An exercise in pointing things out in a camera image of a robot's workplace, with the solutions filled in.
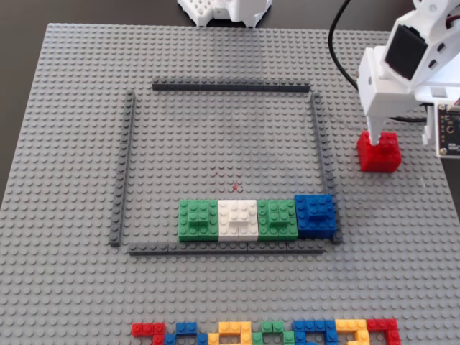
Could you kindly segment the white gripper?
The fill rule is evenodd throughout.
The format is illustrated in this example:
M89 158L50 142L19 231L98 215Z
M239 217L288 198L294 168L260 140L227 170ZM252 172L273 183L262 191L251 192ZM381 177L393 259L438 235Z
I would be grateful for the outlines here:
M369 142L380 143L386 118L435 98L459 98L459 11L412 10L395 21L386 45L368 47L359 66L359 97ZM426 107L423 144L436 142L436 107Z

